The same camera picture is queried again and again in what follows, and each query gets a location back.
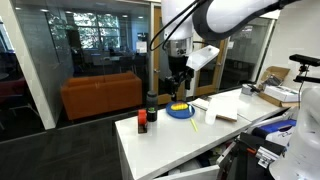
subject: light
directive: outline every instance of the light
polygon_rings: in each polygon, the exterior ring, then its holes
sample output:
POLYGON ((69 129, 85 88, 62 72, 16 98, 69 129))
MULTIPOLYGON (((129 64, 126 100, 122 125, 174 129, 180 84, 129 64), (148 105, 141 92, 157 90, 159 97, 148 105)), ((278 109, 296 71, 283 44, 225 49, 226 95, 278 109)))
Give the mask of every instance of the light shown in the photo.
POLYGON ((48 9, 40 9, 40 11, 42 11, 42 12, 49 12, 48 9))

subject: metal bracket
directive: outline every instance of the metal bracket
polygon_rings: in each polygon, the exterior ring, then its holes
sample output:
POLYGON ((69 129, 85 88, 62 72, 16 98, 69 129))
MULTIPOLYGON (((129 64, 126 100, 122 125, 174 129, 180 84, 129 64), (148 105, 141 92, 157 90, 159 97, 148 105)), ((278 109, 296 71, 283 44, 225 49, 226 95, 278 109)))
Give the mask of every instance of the metal bracket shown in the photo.
POLYGON ((260 147, 256 154, 256 158, 260 159, 258 162, 260 166, 267 168, 269 164, 277 160, 279 156, 263 147, 260 147))

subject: white table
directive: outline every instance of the white table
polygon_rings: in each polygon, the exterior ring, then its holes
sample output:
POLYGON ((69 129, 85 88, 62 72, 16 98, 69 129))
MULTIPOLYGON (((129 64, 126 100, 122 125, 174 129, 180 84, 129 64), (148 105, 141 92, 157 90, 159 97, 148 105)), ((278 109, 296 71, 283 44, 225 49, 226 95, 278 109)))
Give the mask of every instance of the white table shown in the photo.
MULTIPOLYGON (((165 110, 158 111, 158 121, 149 124, 147 134, 138 134, 136 117, 116 122, 123 179, 154 179, 233 138, 250 127, 253 122, 266 117, 266 114, 273 115, 281 109, 268 102, 265 103, 264 100, 256 99, 259 97, 244 97, 245 95, 239 93, 239 90, 234 90, 216 95, 234 97, 239 105, 243 105, 239 108, 241 116, 238 115, 236 123, 216 120, 215 124, 210 126, 195 119, 198 132, 194 131, 189 120, 174 119, 168 116, 165 110)), ((187 178, 182 179, 201 179, 191 176, 195 173, 210 173, 213 170, 216 170, 216 167, 203 168, 187 174, 189 177, 185 175, 187 178)))

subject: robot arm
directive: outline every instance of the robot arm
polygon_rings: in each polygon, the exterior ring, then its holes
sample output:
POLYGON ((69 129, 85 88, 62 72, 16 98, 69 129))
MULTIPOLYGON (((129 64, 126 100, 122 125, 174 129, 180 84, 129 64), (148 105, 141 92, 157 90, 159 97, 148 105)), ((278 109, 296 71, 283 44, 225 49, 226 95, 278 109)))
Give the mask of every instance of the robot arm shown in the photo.
MULTIPOLYGON (((282 9, 295 1, 297 0, 162 0, 162 30, 165 38, 162 47, 168 54, 172 73, 172 76, 166 78, 165 84, 166 92, 172 96, 172 100, 176 100, 176 92, 182 82, 186 83, 186 89, 190 89, 194 68, 187 64, 192 64, 188 62, 188 57, 193 54, 193 28, 205 40, 222 40, 252 19, 282 9)), ((208 59, 212 60, 214 57, 204 58, 206 60, 203 62, 208 63, 208 59)))

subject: glass wall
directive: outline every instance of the glass wall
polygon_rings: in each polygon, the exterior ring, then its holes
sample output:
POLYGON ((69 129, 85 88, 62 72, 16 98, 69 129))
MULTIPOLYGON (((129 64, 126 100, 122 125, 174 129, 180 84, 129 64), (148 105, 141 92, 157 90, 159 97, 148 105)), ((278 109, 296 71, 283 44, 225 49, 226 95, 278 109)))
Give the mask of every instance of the glass wall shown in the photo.
POLYGON ((55 120, 94 119, 143 104, 149 58, 141 44, 149 41, 148 3, 12 4, 55 120))
POLYGON ((256 18, 230 37, 219 90, 239 87, 243 81, 257 80, 273 21, 256 18))
POLYGON ((0 141, 43 131, 5 24, 0 20, 0 141))

